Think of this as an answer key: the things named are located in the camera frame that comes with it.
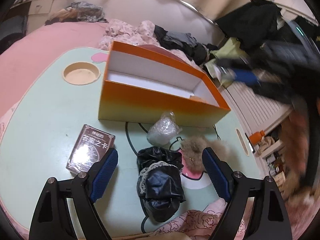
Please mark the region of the brown card deck box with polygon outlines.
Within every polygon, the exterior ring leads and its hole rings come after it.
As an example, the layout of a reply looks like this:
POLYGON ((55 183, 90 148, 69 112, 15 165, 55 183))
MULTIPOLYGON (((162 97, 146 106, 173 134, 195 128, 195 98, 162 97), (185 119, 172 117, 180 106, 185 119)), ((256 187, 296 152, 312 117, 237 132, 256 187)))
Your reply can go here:
POLYGON ((113 147, 116 136, 88 124, 84 124, 71 155, 66 169, 72 174, 88 172, 92 165, 100 161, 109 148, 113 147))

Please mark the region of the pink floral quilt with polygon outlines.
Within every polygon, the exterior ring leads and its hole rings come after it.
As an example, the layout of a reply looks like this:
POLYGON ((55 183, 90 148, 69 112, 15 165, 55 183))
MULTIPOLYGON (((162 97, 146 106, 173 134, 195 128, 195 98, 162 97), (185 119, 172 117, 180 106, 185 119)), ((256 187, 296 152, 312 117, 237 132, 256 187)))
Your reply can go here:
POLYGON ((185 53, 178 49, 165 49, 161 47, 154 34, 155 24, 149 20, 142 21, 139 26, 135 27, 118 19, 111 19, 107 22, 105 32, 99 42, 98 48, 109 50, 113 41, 123 42, 134 46, 151 45, 159 47, 160 51, 168 51, 170 54, 193 66, 199 67, 193 60, 189 60, 185 53))

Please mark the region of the patterned clothes heap by drawers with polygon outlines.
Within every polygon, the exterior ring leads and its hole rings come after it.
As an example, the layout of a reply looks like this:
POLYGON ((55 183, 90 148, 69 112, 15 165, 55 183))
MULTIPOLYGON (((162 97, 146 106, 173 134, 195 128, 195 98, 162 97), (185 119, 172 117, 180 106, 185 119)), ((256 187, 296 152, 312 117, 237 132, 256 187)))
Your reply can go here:
POLYGON ((64 22, 106 23, 107 19, 102 7, 82 1, 50 14, 44 25, 64 22))

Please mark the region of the clear bubble wrap bag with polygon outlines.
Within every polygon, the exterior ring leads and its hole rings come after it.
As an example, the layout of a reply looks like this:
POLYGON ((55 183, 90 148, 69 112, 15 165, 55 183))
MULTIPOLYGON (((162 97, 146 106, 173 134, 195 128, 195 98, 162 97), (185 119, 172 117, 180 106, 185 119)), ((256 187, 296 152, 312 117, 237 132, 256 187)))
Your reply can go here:
POLYGON ((165 146, 181 131, 182 129, 176 124, 174 112, 164 112, 149 129, 146 138, 153 146, 165 146))

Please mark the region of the orange gradient cardboard box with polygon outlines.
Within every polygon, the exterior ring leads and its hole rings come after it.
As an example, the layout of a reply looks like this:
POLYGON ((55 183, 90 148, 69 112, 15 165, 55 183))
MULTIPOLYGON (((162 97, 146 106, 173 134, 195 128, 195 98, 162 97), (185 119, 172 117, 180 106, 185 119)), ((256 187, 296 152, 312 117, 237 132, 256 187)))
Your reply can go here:
POLYGON ((173 112, 179 126, 210 127, 230 110, 204 72, 158 48, 112 42, 99 119, 154 124, 163 113, 173 112))

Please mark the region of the white drawer cabinet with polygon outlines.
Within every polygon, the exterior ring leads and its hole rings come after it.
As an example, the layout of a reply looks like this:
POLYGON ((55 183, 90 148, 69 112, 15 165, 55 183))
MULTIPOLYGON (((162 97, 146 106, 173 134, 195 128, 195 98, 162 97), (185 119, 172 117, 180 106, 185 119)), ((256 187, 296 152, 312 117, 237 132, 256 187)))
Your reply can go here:
POLYGON ((42 27, 49 16, 73 3, 75 0, 31 0, 27 20, 27 32, 42 27))

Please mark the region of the orange water bottle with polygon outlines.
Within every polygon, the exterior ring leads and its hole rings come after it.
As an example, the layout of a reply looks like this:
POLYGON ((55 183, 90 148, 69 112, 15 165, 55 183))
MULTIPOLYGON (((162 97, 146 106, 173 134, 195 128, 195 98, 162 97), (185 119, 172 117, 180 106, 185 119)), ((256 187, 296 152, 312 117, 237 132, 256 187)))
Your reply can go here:
POLYGON ((252 145, 256 145, 263 139, 264 136, 265 136, 265 132, 259 131, 259 132, 253 133, 248 138, 249 138, 249 141, 252 145))

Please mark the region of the black lace fabric pouch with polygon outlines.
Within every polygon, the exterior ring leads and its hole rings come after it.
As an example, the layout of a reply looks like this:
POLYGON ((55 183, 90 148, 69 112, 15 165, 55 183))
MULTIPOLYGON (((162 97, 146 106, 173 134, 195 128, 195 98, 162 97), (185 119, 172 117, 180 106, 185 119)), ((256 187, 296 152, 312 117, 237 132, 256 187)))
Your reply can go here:
POLYGON ((137 165, 137 193, 142 208, 154 221, 166 222, 185 202, 182 154, 152 146, 137 153, 137 165))

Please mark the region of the brown furry pompom keychain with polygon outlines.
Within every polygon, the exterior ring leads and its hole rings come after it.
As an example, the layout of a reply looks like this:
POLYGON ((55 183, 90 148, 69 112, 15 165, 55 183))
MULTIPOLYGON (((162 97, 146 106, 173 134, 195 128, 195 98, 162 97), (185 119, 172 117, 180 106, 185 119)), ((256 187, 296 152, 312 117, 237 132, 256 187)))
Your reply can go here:
POLYGON ((224 141, 208 140, 203 135, 189 137, 181 142, 183 159, 189 171, 194 173, 205 171, 202 162, 202 152, 205 148, 211 148, 223 161, 227 161, 231 155, 231 148, 224 141))

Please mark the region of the lime green garment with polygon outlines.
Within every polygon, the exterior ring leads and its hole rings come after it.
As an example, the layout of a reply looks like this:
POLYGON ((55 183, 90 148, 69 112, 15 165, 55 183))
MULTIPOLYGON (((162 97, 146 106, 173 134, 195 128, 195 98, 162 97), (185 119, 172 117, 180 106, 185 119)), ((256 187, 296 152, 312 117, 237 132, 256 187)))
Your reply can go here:
POLYGON ((205 69, 209 73, 210 77, 215 81, 215 84, 220 88, 221 86, 227 87, 232 81, 222 81, 221 77, 218 77, 215 71, 215 64, 218 59, 228 58, 228 59, 239 59, 241 57, 248 57, 248 54, 240 49, 240 42, 235 37, 231 37, 227 40, 227 42, 218 50, 214 50, 210 52, 214 58, 209 60, 204 64, 205 69))

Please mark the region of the dark clothes pile on bed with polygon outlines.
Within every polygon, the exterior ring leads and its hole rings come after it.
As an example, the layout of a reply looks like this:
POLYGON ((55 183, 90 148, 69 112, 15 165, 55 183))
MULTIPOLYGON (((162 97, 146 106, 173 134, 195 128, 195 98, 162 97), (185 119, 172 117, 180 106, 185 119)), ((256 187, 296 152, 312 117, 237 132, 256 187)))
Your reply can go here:
POLYGON ((210 52, 218 50, 218 47, 213 44, 199 43, 190 33, 166 31, 162 27, 156 25, 154 34, 163 48, 184 52, 186 57, 190 61, 194 61, 198 66, 213 59, 214 56, 211 56, 210 52))

